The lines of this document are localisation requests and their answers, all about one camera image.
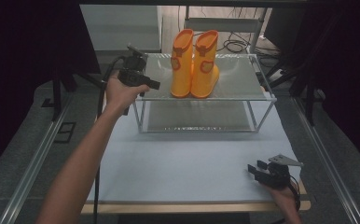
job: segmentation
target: white table surface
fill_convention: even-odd
[[[269,102],[252,102],[256,118]],[[138,133],[132,106],[101,163],[102,203],[271,202],[247,164],[283,154],[297,160],[273,107],[259,133]],[[290,174],[299,180],[299,167]],[[92,187],[87,201],[93,200]]]

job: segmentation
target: table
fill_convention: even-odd
[[[118,121],[104,154],[99,213],[277,209],[246,171],[247,164],[277,154],[296,160],[275,108],[259,133],[138,133],[133,113],[131,109]],[[297,180],[299,172],[299,167],[290,167]],[[304,197],[302,183],[300,188]],[[92,212],[93,190],[82,213]],[[308,210],[311,203],[301,200],[301,209]]]

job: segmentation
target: human arm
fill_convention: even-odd
[[[36,223],[77,223],[117,120],[147,85],[127,87],[109,78],[106,107],[51,184]]]
[[[273,189],[265,185],[262,186],[270,192],[270,195],[281,210],[287,224],[302,223],[297,211],[294,194],[289,187],[285,187],[284,189]]]

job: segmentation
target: hand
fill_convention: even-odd
[[[122,84],[118,80],[118,71],[115,72],[107,81],[106,88],[106,108],[107,109],[118,109],[123,112],[128,108],[135,100],[139,93],[149,91],[147,85],[141,85],[138,87],[128,87]]]
[[[270,192],[273,200],[276,202],[284,215],[286,223],[301,223],[301,219],[297,211],[295,196],[289,187],[285,187],[284,189],[273,189],[266,185],[261,185]]]
[[[293,182],[291,182],[291,184],[295,189],[297,188]],[[270,195],[272,196],[273,200],[276,202],[276,204],[279,206],[280,209],[284,209],[284,208],[288,209],[294,207],[294,209],[297,210],[294,194],[289,187],[285,187],[284,189],[273,189],[264,184],[261,185],[267,191],[270,192]]]

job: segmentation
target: handheld controller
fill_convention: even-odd
[[[283,155],[278,155],[269,158],[270,163],[266,164],[264,161],[257,161],[256,166],[262,170],[268,170],[268,173],[258,171],[256,167],[248,165],[248,171],[255,176],[255,180],[273,189],[284,189],[289,187],[293,192],[297,210],[300,208],[300,195],[298,190],[295,190],[291,184],[291,175],[288,170],[288,165],[303,166],[302,162],[291,160]]]
[[[130,87],[146,84],[151,89],[159,90],[160,82],[144,76],[144,70],[147,64],[147,54],[131,45],[128,45],[128,49],[132,52],[132,56],[125,59],[122,68],[119,70],[119,81]],[[124,111],[124,115],[128,115],[128,112],[129,108]]]

